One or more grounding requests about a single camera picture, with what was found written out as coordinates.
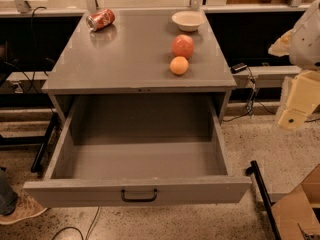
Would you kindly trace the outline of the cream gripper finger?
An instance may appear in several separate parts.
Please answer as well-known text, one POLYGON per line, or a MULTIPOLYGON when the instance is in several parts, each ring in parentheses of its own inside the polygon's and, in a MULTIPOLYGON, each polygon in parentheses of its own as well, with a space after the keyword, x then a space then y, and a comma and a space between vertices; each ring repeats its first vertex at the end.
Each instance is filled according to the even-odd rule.
POLYGON ((292 31, 288 30, 281 37, 279 37, 275 43, 273 43, 268 53, 273 56, 282 57, 289 54, 290 40, 292 31))
POLYGON ((277 125, 284 130, 293 131, 301 127, 305 121, 306 117, 303 114, 285 109, 280 113, 277 125))

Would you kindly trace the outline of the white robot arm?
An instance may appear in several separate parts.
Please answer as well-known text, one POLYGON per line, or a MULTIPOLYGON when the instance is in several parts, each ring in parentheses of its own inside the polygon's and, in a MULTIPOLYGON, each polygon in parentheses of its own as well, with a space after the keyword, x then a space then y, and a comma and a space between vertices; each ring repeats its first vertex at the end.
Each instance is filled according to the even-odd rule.
POLYGON ((320 105, 320 1, 315 0, 295 23, 268 49, 274 56, 289 56, 301 72, 286 77, 278 109, 277 126, 294 131, 320 105))

